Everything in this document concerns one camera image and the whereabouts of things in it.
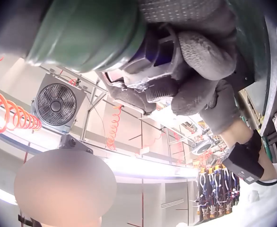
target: black cable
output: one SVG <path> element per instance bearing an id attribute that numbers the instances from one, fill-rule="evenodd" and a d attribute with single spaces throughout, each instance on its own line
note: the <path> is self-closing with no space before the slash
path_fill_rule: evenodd
<path id="1" fill-rule="evenodd" d="M 71 79 L 71 80 L 74 80 L 74 79 L 72 79 L 72 78 L 69 77 L 69 76 L 65 76 L 65 75 L 61 75 L 61 74 L 55 74 L 55 76 L 67 77 L 67 78 L 69 78 L 69 79 Z"/>
<path id="2" fill-rule="evenodd" d="M 277 184 L 277 181 L 275 181 L 275 182 L 272 182 L 272 183 L 264 183 L 264 182 L 261 182 L 261 181 L 256 181 L 256 183 L 257 184 L 260 184 L 260 185 L 262 185 L 262 186 L 272 186 L 272 185 L 275 185 L 275 184 Z"/>

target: white cloth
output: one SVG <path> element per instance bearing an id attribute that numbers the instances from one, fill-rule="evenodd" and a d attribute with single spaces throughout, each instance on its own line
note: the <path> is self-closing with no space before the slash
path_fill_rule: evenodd
<path id="1" fill-rule="evenodd" d="M 277 163 L 273 164 L 277 172 Z M 185 227 L 179 223 L 176 227 Z M 240 197 L 232 213 L 198 225 L 199 227 L 275 227 L 277 226 L 277 184 L 262 186 L 257 183 L 248 185 L 240 180 Z"/>

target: glove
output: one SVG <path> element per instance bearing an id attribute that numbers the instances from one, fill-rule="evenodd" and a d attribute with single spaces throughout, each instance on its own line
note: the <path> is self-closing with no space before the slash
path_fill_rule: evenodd
<path id="1" fill-rule="evenodd" d="M 147 23 L 167 22 L 172 26 L 185 62 L 196 71 L 183 82 L 173 98 L 173 113 L 185 116 L 198 113 L 211 100 L 218 81 L 235 70 L 234 14 L 225 0 L 137 1 Z M 147 103 L 145 93 L 107 88 L 114 99 L 130 103 L 146 113 L 156 108 L 155 104 Z"/>
<path id="2" fill-rule="evenodd" d="M 218 135 L 238 120 L 240 111 L 235 105 L 233 88 L 225 80 L 218 82 L 215 92 L 217 94 L 216 106 L 210 108 L 207 105 L 199 114 L 213 134 Z"/>

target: fluorescent light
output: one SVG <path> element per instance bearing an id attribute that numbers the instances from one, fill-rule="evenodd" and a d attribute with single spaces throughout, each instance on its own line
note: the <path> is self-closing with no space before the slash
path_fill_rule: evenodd
<path id="1" fill-rule="evenodd" d="M 16 198 L 2 189 L 0 189 L 0 199 L 13 205 L 17 205 Z"/>
<path id="2" fill-rule="evenodd" d="M 4 118 L 0 116 L 0 127 L 3 127 L 5 123 L 6 121 L 4 121 Z M 14 128 L 14 125 L 10 122 L 7 124 L 7 126 L 8 128 Z M 12 135 L 15 135 L 33 144 L 41 145 L 42 147 L 48 150 L 57 149 L 61 139 L 61 136 L 59 134 L 54 134 L 43 129 L 35 131 L 34 133 L 32 133 L 32 129 L 18 129 L 18 128 L 14 129 L 13 131 L 6 130 L 4 132 L 4 134 L 8 134 L 8 133 L 11 133 Z"/>
<path id="3" fill-rule="evenodd" d="M 196 177 L 196 169 L 151 162 L 135 157 L 114 155 L 104 159 L 114 173 L 155 177 Z"/>

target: welding glove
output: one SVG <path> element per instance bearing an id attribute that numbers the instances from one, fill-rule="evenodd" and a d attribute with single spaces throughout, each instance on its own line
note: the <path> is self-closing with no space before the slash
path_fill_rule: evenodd
<path id="1" fill-rule="evenodd" d="M 167 22 L 176 31 L 185 62 L 196 73 L 188 76 L 173 98 L 176 115 L 198 113 L 211 100 L 218 81 L 236 67 L 235 16 L 225 0 L 137 0 L 147 23 Z M 156 104 L 145 93 L 107 85 L 114 99 L 150 113 Z"/>
<path id="2" fill-rule="evenodd" d="M 211 108 L 212 104 L 206 105 L 199 114 L 213 134 L 219 135 L 239 119 L 240 111 L 235 105 L 233 88 L 225 80 L 218 82 L 215 93 L 215 107 Z"/>

